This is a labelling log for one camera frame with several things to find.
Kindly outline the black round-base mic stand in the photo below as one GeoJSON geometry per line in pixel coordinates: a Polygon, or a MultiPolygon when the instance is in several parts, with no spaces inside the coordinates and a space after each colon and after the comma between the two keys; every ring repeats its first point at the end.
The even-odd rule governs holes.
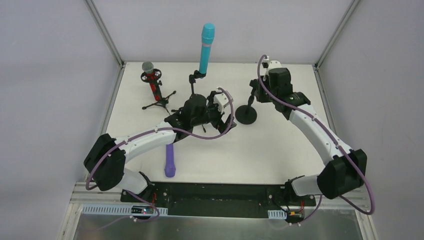
{"type": "Polygon", "coordinates": [[[257,120],[257,112],[252,107],[255,100],[255,92],[258,89],[258,80],[253,79],[250,81],[249,86],[252,87],[250,96],[248,97],[247,104],[241,105],[236,109],[235,118],[243,125],[251,125],[257,120]]]}

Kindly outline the black tripod clip stand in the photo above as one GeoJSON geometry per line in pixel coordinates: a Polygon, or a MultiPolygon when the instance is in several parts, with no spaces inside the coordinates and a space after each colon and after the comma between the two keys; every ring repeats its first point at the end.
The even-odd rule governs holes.
{"type": "Polygon", "coordinates": [[[205,77],[205,73],[195,70],[190,74],[188,81],[190,83],[191,94],[172,116],[172,126],[174,128],[183,129],[185,131],[193,131],[193,128],[202,125],[206,121],[207,116],[207,100],[206,97],[195,93],[194,85],[197,79],[205,77]]]}

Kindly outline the purple toy microphone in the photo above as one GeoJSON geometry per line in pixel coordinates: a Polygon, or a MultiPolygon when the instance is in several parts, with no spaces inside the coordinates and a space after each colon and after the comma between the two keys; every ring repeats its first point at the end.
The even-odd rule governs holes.
{"type": "Polygon", "coordinates": [[[176,174],[174,145],[168,144],[165,149],[164,173],[167,178],[173,178],[176,174]]]}

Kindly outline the teal toy microphone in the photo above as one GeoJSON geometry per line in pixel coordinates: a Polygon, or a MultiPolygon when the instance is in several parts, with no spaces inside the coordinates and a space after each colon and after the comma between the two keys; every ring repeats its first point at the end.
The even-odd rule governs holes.
{"type": "Polygon", "coordinates": [[[205,75],[207,73],[212,43],[215,39],[215,25],[205,23],[201,32],[201,51],[198,71],[205,75]]]}

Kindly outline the red glitter microphone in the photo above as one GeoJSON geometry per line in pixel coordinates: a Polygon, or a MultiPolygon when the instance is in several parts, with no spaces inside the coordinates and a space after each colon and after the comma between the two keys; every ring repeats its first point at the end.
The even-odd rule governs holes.
{"type": "Polygon", "coordinates": [[[146,61],[142,64],[142,70],[143,73],[141,74],[140,78],[144,83],[148,83],[154,99],[158,102],[162,98],[162,93],[160,90],[160,78],[162,76],[162,72],[154,68],[154,65],[150,61],[146,61]]]}

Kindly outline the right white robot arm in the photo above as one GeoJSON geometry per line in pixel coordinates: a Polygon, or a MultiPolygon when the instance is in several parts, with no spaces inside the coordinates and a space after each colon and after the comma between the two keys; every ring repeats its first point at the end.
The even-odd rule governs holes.
{"type": "Polygon", "coordinates": [[[289,180],[287,188],[291,196],[322,195],[334,199],[369,186],[365,177],[366,153],[362,149],[351,148],[322,123],[311,101],[302,92],[293,90],[291,73],[287,68],[268,67],[264,75],[258,75],[256,82],[256,100],[272,103],[304,134],[324,165],[319,174],[289,180]]]}

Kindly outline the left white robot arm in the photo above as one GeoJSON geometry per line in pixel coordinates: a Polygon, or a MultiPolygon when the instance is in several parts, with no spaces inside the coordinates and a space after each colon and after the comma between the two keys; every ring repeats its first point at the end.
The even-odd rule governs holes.
{"type": "Polygon", "coordinates": [[[232,96],[222,88],[208,97],[192,94],[184,105],[148,130],[121,137],[100,135],[83,165],[89,175],[85,188],[108,191],[118,187],[134,194],[151,185],[148,177],[126,168],[126,164],[150,150],[175,144],[188,136],[214,140],[234,128],[232,96]]]}

